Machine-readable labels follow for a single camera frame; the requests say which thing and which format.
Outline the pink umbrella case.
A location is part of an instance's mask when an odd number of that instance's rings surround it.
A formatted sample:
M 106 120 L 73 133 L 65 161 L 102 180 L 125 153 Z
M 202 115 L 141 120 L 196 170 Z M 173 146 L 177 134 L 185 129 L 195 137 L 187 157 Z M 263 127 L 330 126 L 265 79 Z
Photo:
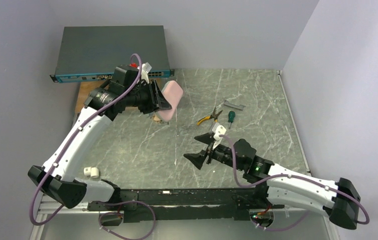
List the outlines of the pink umbrella case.
M 165 122 L 169 122 L 173 115 L 176 113 L 177 106 L 183 96 L 183 89 L 175 81 L 171 80 L 164 85 L 162 93 L 165 99 L 171 104 L 171 110 L 160 110 L 155 112 L 155 114 Z

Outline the beige umbrella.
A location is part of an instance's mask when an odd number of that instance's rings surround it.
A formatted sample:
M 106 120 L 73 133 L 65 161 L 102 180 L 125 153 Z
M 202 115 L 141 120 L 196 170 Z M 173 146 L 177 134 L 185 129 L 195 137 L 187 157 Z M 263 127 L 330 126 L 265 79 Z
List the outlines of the beige umbrella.
M 159 118 L 156 114 L 153 114 L 152 120 L 157 124 L 169 124 L 167 121 L 163 121 L 161 118 Z

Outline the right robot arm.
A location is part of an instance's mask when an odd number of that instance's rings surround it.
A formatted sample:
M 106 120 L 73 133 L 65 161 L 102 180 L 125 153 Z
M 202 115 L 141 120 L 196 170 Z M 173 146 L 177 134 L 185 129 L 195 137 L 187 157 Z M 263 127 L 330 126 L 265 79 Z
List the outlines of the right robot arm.
M 338 181 L 323 180 L 289 170 L 256 154 L 245 139 L 230 146 L 218 144 L 210 133 L 195 137 L 207 145 L 199 153 L 183 156 L 197 169 L 216 160 L 233 168 L 233 175 L 242 171 L 248 182 L 246 188 L 253 189 L 250 200 L 256 205 L 271 207 L 285 205 L 304 209 L 328 217 L 338 227 L 355 230 L 358 220 L 360 195 L 353 183 L 345 178 Z

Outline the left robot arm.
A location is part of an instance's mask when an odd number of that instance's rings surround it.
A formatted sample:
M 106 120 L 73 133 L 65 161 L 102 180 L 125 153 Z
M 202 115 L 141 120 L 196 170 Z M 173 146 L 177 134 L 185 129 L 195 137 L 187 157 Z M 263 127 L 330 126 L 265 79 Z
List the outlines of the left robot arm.
M 174 80 L 160 88 L 143 69 L 116 67 L 109 79 L 89 93 L 75 125 L 55 153 L 42 166 L 32 166 L 28 176 L 40 191 L 69 209 L 81 202 L 120 202 L 121 189 L 112 182 L 78 178 L 80 162 L 126 108 L 137 107 L 143 114 L 155 113 L 169 122 L 182 96 L 183 90 Z

